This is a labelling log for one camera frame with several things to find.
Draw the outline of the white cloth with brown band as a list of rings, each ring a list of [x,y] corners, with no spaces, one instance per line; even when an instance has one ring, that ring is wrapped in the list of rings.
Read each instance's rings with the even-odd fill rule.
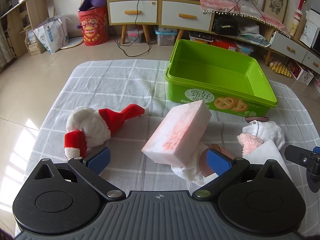
[[[258,137],[263,142],[271,139],[278,150],[285,145],[285,133],[275,122],[269,121],[267,118],[249,119],[247,126],[242,128],[243,133],[248,133]]]

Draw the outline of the red cardboard box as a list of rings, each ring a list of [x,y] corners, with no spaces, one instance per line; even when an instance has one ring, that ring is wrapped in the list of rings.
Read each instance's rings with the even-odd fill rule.
[[[231,50],[231,51],[236,51],[237,49],[237,46],[234,40],[226,37],[221,37],[221,36],[215,36],[212,42],[210,42],[210,45]]]

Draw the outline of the pink white sponge block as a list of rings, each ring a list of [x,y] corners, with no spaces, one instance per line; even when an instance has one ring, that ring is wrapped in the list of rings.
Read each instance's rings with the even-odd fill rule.
[[[172,107],[142,148],[155,163],[185,167],[212,114],[204,101]]]

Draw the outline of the white paper shopping bag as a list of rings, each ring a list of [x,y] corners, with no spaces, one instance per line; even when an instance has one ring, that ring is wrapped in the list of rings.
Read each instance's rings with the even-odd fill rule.
[[[66,46],[69,41],[64,14],[47,18],[33,29],[33,32],[51,54]]]

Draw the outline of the red printed bucket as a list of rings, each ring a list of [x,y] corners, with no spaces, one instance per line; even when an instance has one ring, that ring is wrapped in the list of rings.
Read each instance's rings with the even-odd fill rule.
[[[107,7],[78,11],[78,16],[86,46],[97,46],[109,40]]]

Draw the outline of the wooden desk shelf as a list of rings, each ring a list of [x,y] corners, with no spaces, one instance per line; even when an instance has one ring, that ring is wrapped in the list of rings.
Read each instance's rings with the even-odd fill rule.
[[[48,18],[47,0],[1,0],[1,24],[13,58],[45,51],[36,37],[28,38],[28,31]]]

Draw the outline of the green plastic cookie box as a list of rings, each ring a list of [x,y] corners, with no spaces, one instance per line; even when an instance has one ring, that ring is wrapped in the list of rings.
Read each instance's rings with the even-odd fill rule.
[[[178,40],[165,79],[167,98],[176,103],[203,101],[243,117],[265,116],[278,104],[256,59],[209,44]]]

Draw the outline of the white santa plush toy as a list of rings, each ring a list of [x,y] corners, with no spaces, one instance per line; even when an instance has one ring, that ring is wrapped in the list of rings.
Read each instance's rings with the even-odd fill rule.
[[[125,121],[144,115],[146,109],[130,104],[121,112],[108,108],[78,107],[69,115],[64,136],[64,153],[68,160],[85,157],[89,148],[102,145]]]

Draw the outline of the yellow egg tray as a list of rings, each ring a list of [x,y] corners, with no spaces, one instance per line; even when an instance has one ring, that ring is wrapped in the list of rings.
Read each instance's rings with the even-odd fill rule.
[[[276,74],[280,74],[289,78],[292,76],[290,70],[285,66],[285,64],[278,60],[270,62],[269,67]]]

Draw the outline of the low wooden tv bench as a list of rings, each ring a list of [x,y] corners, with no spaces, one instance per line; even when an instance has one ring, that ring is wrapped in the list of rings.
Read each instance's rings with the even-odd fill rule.
[[[249,20],[255,21],[249,17],[228,15],[243,23]],[[294,59],[319,74],[319,53],[312,51],[293,36],[288,38],[266,24],[255,22],[259,25],[260,33],[270,44],[267,49]]]

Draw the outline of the wooden two-drawer cabinet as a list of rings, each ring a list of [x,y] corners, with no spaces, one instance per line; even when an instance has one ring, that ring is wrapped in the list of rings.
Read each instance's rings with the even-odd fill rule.
[[[185,31],[210,33],[214,16],[204,13],[198,0],[107,0],[110,26],[121,26],[120,44],[125,44],[128,25],[141,25],[150,44],[149,26],[178,30],[177,40]]]

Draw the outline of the pink lace cloth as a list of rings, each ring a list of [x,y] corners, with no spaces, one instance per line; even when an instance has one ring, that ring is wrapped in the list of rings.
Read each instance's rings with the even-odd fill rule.
[[[203,12],[214,12],[218,14],[231,14],[233,16],[249,17],[255,21],[266,24],[279,33],[291,37],[287,28],[278,19],[270,16],[269,14],[262,12],[255,5],[249,6],[240,3],[240,1],[230,0],[199,0]]]

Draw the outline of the clear box blue lid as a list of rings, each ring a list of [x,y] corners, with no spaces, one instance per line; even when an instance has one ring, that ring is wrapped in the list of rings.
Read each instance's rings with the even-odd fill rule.
[[[159,46],[173,46],[175,44],[177,29],[154,26],[154,31]]]

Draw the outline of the grey checked table cloth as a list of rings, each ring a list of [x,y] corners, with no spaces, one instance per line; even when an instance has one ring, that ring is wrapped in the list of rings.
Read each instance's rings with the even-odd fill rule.
[[[168,61],[111,60],[89,61],[73,70],[42,124],[26,167],[25,178],[42,158],[64,163],[66,121],[77,107],[109,108],[119,112],[131,103],[148,109],[146,116],[130,119],[109,140],[111,162],[101,176],[124,190],[164,191],[199,188],[176,176],[168,165],[156,164],[141,149],[168,111],[178,105],[167,99],[165,71]],[[319,146],[319,135],[312,119],[296,94],[285,84],[269,81],[278,100],[266,116],[285,133],[286,144],[307,150]],[[211,111],[202,137],[206,145],[218,144],[233,156],[241,156],[236,137],[248,125],[243,117]],[[292,181],[306,203],[306,215],[299,232],[306,236],[319,233],[319,192],[307,184],[306,169],[285,160]]]

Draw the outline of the pink fluffy plush toy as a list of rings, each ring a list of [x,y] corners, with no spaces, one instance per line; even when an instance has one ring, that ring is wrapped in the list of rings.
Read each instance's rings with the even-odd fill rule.
[[[242,155],[245,156],[258,147],[260,147],[264,142],[256,137],[255,135],[249,133],[241,133],[237,136],[239,144],[242,146]]]

